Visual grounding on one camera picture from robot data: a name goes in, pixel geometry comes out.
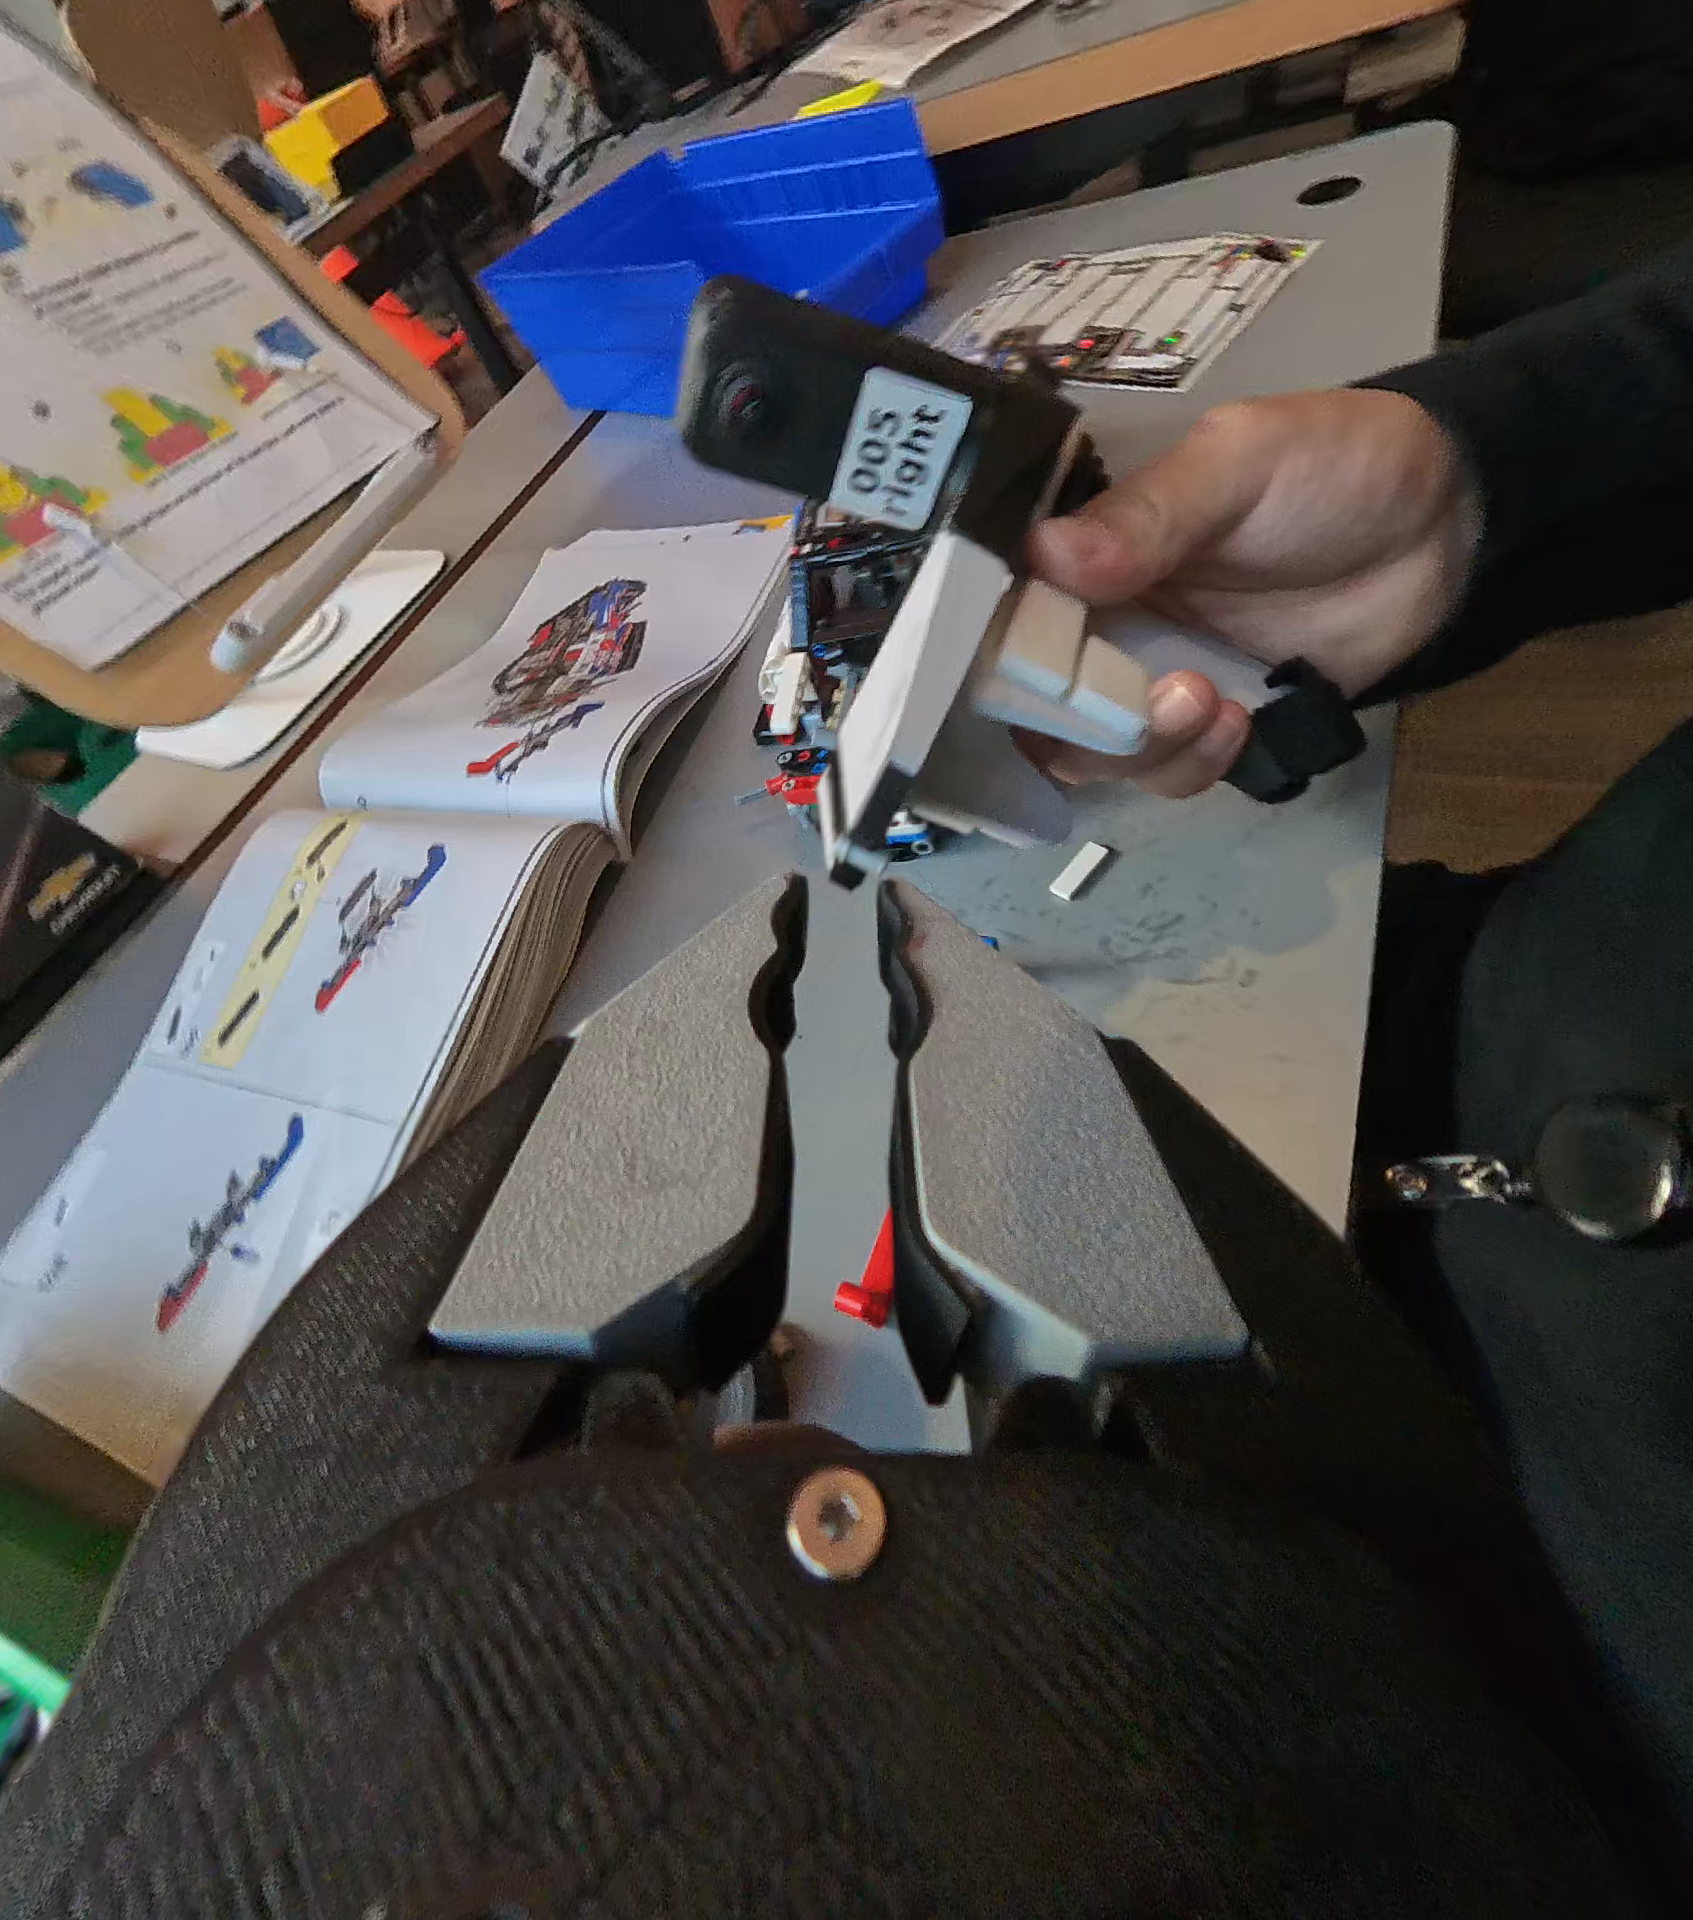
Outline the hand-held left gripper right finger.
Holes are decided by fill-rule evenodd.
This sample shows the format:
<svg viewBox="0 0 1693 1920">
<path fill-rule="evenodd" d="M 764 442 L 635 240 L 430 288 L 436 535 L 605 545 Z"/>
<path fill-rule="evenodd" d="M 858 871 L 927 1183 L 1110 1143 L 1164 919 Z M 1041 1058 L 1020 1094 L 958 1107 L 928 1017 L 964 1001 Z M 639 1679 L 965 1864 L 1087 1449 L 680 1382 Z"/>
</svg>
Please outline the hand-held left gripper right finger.
<svg viewBox="0 0 1693 1920">
<path fill-rule="evenodd" d="M 876 899 L 893 1315 L 931 1403 L 1242 1360 L 1249 1330 L 1108 1037 L 903 879 Z"/>
</svg>

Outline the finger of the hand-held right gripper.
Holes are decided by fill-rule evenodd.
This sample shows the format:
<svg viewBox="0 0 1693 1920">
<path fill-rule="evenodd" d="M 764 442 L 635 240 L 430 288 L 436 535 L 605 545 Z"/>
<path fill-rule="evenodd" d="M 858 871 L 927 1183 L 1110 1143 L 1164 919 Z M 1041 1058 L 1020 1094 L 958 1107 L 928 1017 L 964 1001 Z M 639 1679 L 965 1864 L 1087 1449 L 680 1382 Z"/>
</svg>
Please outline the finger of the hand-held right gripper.
<svg viewBox="0 0 1693 1920">
<path fill-rule="evenodd" d="M 890 819 L 919 800 L 940 731 L 972 715 L 965 685 L 1012 583 L 1010 565 L 978 540 L 956 530 L 928 540 L 818 785 L 820 852 L 837 887 L 887 867 Z"/>
<path fill-rule="evenodd" d="M 1057 848 L 1074 834 L 1074 805 L 994 718 L 953 715 L 919 774 L 916 815 L 1012 848 Z"/>
</svg>

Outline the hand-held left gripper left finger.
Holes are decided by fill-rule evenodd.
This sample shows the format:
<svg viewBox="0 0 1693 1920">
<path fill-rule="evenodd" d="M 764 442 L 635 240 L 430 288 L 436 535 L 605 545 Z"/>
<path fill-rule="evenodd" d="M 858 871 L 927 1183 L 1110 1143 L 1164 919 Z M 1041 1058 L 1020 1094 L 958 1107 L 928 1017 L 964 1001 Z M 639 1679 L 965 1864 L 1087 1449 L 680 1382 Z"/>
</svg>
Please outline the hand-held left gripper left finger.
<svg viewBox="0 0 1693 1920">
<path fill-rule="evenodd" d="M 443 1347 L 721 1388 L 786 1298 L 809 879 L 754 885 L 569 1037 L 429 1321 Z"/>
</svg>

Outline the partly built toy car model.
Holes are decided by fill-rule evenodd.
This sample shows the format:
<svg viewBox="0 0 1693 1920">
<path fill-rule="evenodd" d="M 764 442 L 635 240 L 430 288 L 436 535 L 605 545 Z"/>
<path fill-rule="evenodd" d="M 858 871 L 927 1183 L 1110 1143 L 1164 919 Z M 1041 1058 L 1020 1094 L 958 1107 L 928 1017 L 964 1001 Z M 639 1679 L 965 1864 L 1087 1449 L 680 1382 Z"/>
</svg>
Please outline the partly built toy car model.
<svg viewBox="0 0 1693 1920">
<path fill-rule="evenodd" d="M 809 502 L 793 524 L 786 594 L 757 679 L 753 800 L 775 800 L 818 839 L 842 890 L 980 834 L 928 800 L 921 772 L 940 715 L 919 697 L 922 618 L 907 592 L 931 540 Z"/>
</svg>

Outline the small black red blue assembly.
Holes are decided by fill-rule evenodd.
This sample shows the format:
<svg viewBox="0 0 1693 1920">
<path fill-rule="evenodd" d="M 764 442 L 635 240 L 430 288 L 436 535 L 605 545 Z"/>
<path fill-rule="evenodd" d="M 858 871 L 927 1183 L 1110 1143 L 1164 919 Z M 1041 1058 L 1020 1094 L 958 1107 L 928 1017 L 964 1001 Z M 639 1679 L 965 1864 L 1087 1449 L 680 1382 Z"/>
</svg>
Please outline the small black red blue assembly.
<svg viewBox="0 0 1693 1920">
<path fill-rule="evenodd" d="M 889 1323 L 896 1298 L 896 1235 L 893 1209 L 881 1218 L 878 1231 L 858 1277 L 835 1288 L 832 1307 L 872 1330 Z"/>
</svg>

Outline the person's right forearm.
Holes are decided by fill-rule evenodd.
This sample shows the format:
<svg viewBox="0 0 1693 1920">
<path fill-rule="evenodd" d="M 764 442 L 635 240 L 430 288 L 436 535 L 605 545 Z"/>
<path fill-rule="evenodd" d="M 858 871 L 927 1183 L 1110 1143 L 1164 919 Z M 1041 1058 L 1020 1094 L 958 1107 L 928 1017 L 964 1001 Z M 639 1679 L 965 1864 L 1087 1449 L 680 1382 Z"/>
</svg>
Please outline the person's right forearm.
<svg viewBox="0 0 1693 1920">
<path fill-rule="evenodd" d="M 1457 684 L 1548 631 L 1693 602 L 1693 236 L 1361 388 L 1438 422 L 1482 527 L 1455 611 L 1366 706 Z"/>
</svg>

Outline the white stand arm and base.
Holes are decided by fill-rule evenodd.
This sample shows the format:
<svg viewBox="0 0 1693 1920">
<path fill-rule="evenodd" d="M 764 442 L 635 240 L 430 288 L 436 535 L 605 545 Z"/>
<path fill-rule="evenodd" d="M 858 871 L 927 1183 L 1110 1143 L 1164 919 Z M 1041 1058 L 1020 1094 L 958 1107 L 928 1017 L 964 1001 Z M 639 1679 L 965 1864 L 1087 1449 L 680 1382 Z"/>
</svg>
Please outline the white stand arm and base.
<svg viewBox="0 0 1693 1920">
<path fill-rule="evenodd" d="M 385 544 L 441 464 L 441 437 L 426 433 L 378 467 L 336 521 L 224 621 L 211 664 L 234 695 L 203 720 L 140 728 L 138 755 L 227 772 L 275 746 L 441 575 L 443 550 Z"/>
</svg>

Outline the person's right hand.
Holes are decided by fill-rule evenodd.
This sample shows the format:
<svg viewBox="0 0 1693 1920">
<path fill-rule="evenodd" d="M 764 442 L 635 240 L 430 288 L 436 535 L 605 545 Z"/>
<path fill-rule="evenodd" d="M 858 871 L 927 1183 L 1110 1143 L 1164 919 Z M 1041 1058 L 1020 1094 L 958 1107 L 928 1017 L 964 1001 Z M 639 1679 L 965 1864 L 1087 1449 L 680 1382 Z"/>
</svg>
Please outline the person's right hand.
<svg viewBox="0 0 1693 1920">
<path fill-rule="evenodd" d="M 1224 403 L 1030 540 L 1032 572 L 1096 607 L 1150 607 L 1351 699 L 1457 611 L 1483 509 L 1457 443 L 1385 388 Z"/>
</svg>

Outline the blue plastic storage bin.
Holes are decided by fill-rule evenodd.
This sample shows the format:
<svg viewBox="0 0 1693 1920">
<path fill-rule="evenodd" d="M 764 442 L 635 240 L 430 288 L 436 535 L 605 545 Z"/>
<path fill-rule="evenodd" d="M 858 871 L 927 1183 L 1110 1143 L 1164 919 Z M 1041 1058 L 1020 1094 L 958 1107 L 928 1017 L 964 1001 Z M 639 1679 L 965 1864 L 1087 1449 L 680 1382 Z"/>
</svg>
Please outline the blue plastic storage bin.
<svg viewBox="0 0 1693 1920">
<path fill-rule="evenodd" d="M 896 326 L 945 237 L 916 110 L 893 97 L 644 155 L 479 282 L 569 408 L 670 417 L 711 279 Z"/>
</svg>

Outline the colourful sticker sheet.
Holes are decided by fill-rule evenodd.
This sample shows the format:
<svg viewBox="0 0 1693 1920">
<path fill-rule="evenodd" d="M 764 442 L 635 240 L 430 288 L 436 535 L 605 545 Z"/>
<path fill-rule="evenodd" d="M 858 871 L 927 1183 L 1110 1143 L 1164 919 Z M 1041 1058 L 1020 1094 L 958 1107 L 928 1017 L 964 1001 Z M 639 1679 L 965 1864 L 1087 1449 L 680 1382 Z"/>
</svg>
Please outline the colourful sticker sheet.
<svg viewBox="0 0 1693 1920">
<path fill-rule="evenodd" d="M 1074 385 L 1182 393 L 1319 252 L 1313 237 L 1220 232 L 1037 256 L 934 337 L 998 372 L 1040 365 Z"/>
</svg>

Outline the thick open instruction booklet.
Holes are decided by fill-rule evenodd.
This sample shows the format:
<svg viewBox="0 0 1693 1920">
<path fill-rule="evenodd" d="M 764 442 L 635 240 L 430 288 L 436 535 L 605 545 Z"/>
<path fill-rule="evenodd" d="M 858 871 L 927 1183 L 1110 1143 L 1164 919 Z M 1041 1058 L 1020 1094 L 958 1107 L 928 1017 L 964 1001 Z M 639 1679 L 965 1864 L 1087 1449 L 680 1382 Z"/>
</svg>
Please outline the thick open instruction booklet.
<svg viewBox="0 0 1693 1920">
<path fill-rule="evenodd" d="M 237 854 L 0 1250 L 0 1392 L 161 1482 L 331 1241 L 534 1043 L 644 770 L 785 589 L 791 513 L 551 548 Z"/>
</svg>

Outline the orange plastic part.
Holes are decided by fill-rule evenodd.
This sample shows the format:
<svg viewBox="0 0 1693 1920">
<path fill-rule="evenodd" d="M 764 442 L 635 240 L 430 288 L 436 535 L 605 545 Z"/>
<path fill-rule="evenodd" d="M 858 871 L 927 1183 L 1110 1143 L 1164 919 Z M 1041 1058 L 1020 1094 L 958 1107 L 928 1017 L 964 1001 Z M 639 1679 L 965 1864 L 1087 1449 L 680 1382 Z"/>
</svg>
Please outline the orange plastic part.
<svg viewBox="0 0 1693 1920">
<path fill-rule="evenodd" d="M 359 256 L 347 246 L 320 252 L 320 272 L 334 286 L 347 286 L 368 304 L 378 327 L 386 332 L 411 358 L 429 372 L 436 372 L 455 350 L 469 342 L 464 327 L 441 329 L 423 312 L 415 310 L 399 291 L 380 289 L 366 296 L 354 279 L 361 273 Z"/>
</svg>

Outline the yellow storage bin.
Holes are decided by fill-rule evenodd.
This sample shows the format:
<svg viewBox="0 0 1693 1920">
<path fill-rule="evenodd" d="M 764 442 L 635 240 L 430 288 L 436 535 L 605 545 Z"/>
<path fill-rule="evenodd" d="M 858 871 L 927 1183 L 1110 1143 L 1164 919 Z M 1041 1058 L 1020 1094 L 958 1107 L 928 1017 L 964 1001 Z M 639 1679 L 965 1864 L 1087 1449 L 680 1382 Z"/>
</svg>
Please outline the yellow storage bin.
<svg viewBox="0 0 1693 1920">
<path fill-rule="evenodd" d="M 344 193 L 338 155 L 377 136 L 389 115 L 378 79 L 366 73 L 268 124 L 262 144 L 294 180 L 336 200 Z"/>
</svg>

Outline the printed instruction sheet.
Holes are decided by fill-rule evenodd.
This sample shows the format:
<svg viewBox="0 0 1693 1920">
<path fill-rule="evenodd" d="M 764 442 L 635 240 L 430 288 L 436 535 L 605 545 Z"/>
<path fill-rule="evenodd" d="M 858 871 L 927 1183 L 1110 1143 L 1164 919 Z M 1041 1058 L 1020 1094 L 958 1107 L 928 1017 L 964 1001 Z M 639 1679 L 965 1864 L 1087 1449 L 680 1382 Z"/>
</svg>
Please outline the printed instruction sheet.
<svg viewBox="0 0 1693 1920">
<path fill-rule="evenodd" d="M 0 19 L 0 665 L 203 634 L 246 673 L 320 541 L 364 552 L 464 435 L 307 256 Z"/>
</svg>

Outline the plain wooden stand board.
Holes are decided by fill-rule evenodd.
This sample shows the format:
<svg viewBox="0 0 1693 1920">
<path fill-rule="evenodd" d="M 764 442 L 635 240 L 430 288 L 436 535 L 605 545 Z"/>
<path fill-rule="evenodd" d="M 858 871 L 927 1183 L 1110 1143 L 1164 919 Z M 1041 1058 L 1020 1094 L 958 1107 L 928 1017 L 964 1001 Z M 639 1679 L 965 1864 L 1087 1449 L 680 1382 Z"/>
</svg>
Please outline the plain wooden stand board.
<svg viewBox="0 0 1693 1920">
<path fill-rule="evenodd" d="M 255 92 L 213 2 L 64 2 L 59 12 L 92 86 L 136 124 L 200 151 L 262 136 Z"/>
</svg>

